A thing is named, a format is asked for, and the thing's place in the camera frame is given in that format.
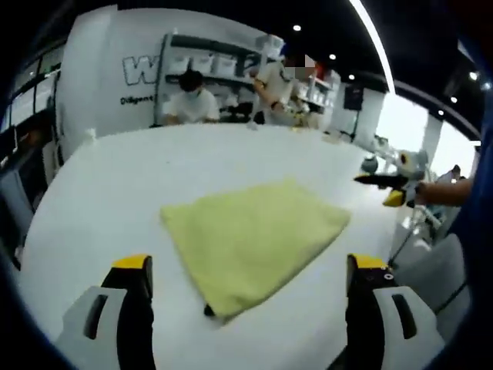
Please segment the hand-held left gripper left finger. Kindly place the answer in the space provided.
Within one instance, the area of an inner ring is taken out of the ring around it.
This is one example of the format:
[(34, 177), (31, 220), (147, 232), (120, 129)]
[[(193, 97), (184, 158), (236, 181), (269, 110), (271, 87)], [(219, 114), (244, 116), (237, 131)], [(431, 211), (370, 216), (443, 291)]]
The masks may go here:
[(124, 257), (66, 311), (56, 347), (77, 369), (153, 369), (152, 302), (152, 257)]

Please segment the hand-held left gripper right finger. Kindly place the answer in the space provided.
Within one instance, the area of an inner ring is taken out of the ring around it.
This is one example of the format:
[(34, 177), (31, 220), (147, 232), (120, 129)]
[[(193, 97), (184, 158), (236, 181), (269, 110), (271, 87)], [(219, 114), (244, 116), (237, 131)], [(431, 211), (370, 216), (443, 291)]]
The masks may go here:
[(347, 369), (424, 369), (442, 351), (434, 312), (377, 257), (347, 255)]

